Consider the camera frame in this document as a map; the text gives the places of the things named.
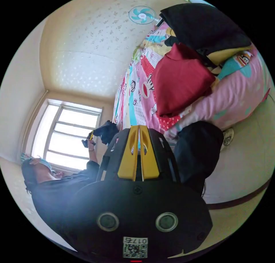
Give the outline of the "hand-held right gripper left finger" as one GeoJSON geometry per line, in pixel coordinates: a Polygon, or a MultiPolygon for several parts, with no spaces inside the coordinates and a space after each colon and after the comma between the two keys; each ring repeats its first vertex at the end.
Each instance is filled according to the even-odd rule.
{"type": "Polygon", "coordinates": [[[118,177],[124,180],[135,181],[138,155],[139,127],[129,128],[126,144],[122,155],[118,177]]]}

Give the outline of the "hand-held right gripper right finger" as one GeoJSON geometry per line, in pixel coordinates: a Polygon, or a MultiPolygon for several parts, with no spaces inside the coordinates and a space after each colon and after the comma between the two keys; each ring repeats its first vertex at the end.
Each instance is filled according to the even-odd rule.
{"type": "Polygon", "coordinates": [[[159,170],[155,158],[153,146],[151,143],[149,130],[146,126],[139,126],[140,133],[140,155],[141,155],[141,170],[142,180],[157,179],[159,177],[159,170]]]}

